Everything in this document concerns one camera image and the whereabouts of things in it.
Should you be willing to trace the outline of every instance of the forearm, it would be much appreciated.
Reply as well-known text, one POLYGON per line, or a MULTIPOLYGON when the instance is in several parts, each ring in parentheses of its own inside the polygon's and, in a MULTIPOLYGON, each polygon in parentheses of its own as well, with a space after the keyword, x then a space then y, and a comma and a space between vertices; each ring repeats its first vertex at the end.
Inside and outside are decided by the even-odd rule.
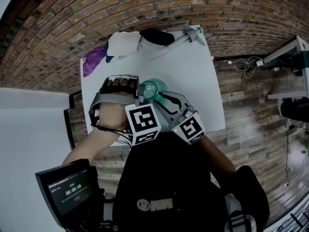
POLYGON ((210 171, 221 186, 224 184, 225 179, 236 171, 234 164, 208 137, 204 136, 198 142, 207 153, 210 171))
POLYGON ((115 133, 94 129, 80 145, 68 154, 63 164, 82 158, 89 159, 91 164, 96 156, 114 143, 118 137, 119 135, 115 133))

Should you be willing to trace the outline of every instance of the white tabletop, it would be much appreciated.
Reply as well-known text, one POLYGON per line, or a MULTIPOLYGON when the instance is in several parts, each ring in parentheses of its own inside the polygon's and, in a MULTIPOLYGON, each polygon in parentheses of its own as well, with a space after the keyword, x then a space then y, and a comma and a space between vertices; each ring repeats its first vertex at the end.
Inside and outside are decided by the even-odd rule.
MULTIPOLYGON (((171 33, 175 39, 182 36, 181 31, 171 33)), ((89 107, 106 77, 117 74, 138 75, 140 83, 150 78, 162 80, 167 85, 168 91, 183 94, 198 110, 206 132, 225 129, 216 71, 203 33, 199 33, 199 37, 206 46, 197 41, 185 42, 152 61, 148 61, 149 55, 152 55, 155 49, 152 53, 149 49, 146 52, 138 51, 134 55, 108 64, 104 58, 88 77, 83 77, 84 61, 81 59, 81 85, 88 133, 92 131, 88 115, 89 107)), ((162 126, 161 131, 168 131, 166 120, 159 112, 157 114, 162 126)))

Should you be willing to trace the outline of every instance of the black shirt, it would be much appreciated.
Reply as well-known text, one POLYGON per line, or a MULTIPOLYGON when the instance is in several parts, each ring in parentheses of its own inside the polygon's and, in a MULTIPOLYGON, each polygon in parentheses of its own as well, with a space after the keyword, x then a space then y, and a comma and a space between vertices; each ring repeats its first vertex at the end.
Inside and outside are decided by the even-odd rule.
POLYGON ((250 167, 240 168, 224 189, 211 182, 207 155, 198 143, 161 133, 131 150, 113 208, 119 231, 224 231, 224 195, 232 193, 252 215, 257 231, 269 217, 266 195, 250 167))

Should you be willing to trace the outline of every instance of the finger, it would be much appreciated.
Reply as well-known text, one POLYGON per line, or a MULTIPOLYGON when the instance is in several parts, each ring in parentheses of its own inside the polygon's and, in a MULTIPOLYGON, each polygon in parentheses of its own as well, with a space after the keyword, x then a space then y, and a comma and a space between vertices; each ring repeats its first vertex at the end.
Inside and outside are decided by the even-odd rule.
POLYGON ((112 83, 112 86, 119 85, 119 79, 115 79, 112 83))
POLYGON ((108 86, 111 86, 111 85, 112 85, 112 80, 108 80, 106 86, 108 87, 108 86))
POLYGON ((122 79, 120 86, 127 86, 128 80, 127 79, 122 79))
POLYGON ((130 82, 129 87, 136 87, 136 81, 130 82))

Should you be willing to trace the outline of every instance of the wooden floor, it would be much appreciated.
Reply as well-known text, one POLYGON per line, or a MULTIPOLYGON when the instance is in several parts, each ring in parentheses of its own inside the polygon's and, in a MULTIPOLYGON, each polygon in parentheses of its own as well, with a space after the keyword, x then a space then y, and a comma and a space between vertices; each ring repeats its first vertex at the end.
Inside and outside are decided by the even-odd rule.
MULTIPOLYGON (((289 131, 288 177, 291 185, 285 187, 288 181, 288 127, 291 123, 302 127, 306 127, 306 124, 281 117, 276 101, 268 100, 267 94, 291 88, 302 90, 303 78, 296 77, 289 69, 279 72, 257 69, 251 79, 246 79, 243 72, 235 70, 227 62, 216 62, 215 68, 226 129, 208 133, 208 137, 236 167, 252 167, 267 194, 270 206, 268 223, 271 224, 309 193, 309 157, 305 159, 309 137, 304 129, 294 128, 289 131)), ((70 119, 77 145, 87 135, 81 95, 75 96, 75 104, 70 119)), ((95 165, 101 187, 116 192, 129 152, 127 146, 109 148, 97 157, 95 165)))

